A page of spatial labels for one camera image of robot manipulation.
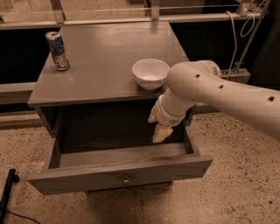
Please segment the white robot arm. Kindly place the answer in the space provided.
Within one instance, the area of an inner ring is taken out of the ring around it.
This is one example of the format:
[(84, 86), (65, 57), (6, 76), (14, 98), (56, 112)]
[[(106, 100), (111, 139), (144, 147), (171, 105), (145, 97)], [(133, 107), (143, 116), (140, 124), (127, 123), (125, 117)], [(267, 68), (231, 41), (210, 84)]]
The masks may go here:
[(163, 142), (199, 102), (280, 140), (280, 92), (223, 80), (214, 62), (200, 60), (178, 63), (169, 70), (167, 89), (148, 118), (156, 124), (152, 141)]

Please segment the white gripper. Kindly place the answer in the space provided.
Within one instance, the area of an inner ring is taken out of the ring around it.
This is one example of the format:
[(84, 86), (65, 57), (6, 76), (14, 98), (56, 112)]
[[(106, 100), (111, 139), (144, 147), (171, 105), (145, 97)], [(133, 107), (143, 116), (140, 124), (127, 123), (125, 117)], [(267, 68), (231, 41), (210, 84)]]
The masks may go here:
[(173, 132), (172, 127), (180, 124), (189, 108), (190, 102), (180, 100), (175, 94), (160, 95), (148, 117), (148, 123), (158, 122), (152, 142), (161, 143), (170, 136)]

